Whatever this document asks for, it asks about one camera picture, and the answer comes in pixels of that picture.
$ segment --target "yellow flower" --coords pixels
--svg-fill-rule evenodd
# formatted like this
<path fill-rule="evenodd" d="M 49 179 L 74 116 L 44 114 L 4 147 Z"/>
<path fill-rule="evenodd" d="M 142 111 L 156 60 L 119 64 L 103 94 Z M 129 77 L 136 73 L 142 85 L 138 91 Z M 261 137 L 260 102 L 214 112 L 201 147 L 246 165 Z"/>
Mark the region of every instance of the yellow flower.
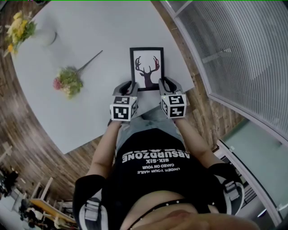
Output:
<path fill-rule="evenodd" d="M 13 30 L 17 30 L 22 24 L 22 18 L 17 18 L 10 26 L 10 28 L 8 29 L 8 34 L 12 34 Z"/>
<path fill-rule="evenodd" d="M 12 52 L 12 50 L 13 50 L 13 45 L 10 44 L 10 45 L 8 46 L 8 51 L 9 51 L 9 52 Z"/>
<path fill-rule="evenodd" d="M 27 22 L 28 22 L 27 20 L 23 20 L 20 27 L 24 29 L 26 24 L 27 24 Z"/>
<path fill-rule="evenodd" d="M 20 17 L 22 17 L 22 11 L 19 11 L 18 13 L 16 13 L 16 14 L 13 16 L 14 20 L 16 20 L 17 18 L 20 18 Z"/>
<path fill-rule="evenodd" d="M 17 37 L 16 34 L 12 34 L 12 42 L 13 44 L 16 44 L 19 41 L 19 38 Z"/>
<path fill-rule="evenodd" d="M 18 38 L 21 38 L 22 34 L 24 33 L 24 30 L 25 30 L 25 26 L 27 24 L 27 20 L 23 20 L 21 26 L 19 27 L 18 31 L 17 31 L 17 37 Z"/>

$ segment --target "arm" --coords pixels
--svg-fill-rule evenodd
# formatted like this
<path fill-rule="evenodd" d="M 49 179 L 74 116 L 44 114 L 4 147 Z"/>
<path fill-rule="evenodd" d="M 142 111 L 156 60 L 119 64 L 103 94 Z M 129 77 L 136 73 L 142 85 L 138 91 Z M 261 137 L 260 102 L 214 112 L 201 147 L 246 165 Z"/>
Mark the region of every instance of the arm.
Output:
<path fill-rule="evenodd" d="M 224 163 L 212 153 L 208 144 L 185 118 L 175 119 L 175 124 L 182 134 L 190 154 L 196 157 L 204 167 L 209 168 L 214 164 Z"/>
<path fill-rule="evenodd" d="M 46 228 L 48 228 L 48 225 L 44 223 L 36 223 L 35 225 L 37 225 L 38 227 L 45 226 Z"/>
<path fill-rule="evenodd" d="M 100 175 L 107 178 L 113 163 L 115 146 L 121 121 L 112 121 L 102 136 L 95 153 L 88 175 Z"/>

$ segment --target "vase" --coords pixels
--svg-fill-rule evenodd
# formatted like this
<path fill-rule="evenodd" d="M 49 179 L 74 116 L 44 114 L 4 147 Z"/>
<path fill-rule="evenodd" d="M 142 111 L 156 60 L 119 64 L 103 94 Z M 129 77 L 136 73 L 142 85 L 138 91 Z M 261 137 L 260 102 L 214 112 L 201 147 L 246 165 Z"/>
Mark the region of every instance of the vase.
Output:
<path fill-rule="evenodd" d="M 45 3 L 45 1 L 41 1 L 41 0 L 35 0 L 33 2 L 35 2 L 37 5 L 43 5 Z"/>
<path fill-rule="evenodd" d="M 51 29 L 36 29 L 31 37 L 40 45 L 48 46 L 55 41 L 56 32 Z"/>

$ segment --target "white vase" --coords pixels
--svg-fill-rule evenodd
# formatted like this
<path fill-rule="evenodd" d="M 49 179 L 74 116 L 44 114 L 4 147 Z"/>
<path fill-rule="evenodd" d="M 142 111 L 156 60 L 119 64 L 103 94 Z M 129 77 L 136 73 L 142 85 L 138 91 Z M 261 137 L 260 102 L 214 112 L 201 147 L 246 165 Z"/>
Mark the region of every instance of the white vase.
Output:
<path fill-rule="evenodd" d="M 33 36 L 31 36 L 38 44 L 42 46 L 51 45 L 55 38 L 56 32 L 51 29 L 36 29 Z"/>

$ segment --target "glass wall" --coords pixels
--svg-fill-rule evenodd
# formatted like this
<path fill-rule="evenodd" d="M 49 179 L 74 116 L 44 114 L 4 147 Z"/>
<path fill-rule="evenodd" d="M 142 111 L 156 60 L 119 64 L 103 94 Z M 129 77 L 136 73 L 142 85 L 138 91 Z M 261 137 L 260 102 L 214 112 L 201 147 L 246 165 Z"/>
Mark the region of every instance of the glass wall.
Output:
<path fill-rule="evenodd" d="M 280 208 L 288 204 L 288 148 L 251 121 L 245 120 L 222 141 L 251 171 Z M 280 211 L 284 218 L 288 207 Z"/>

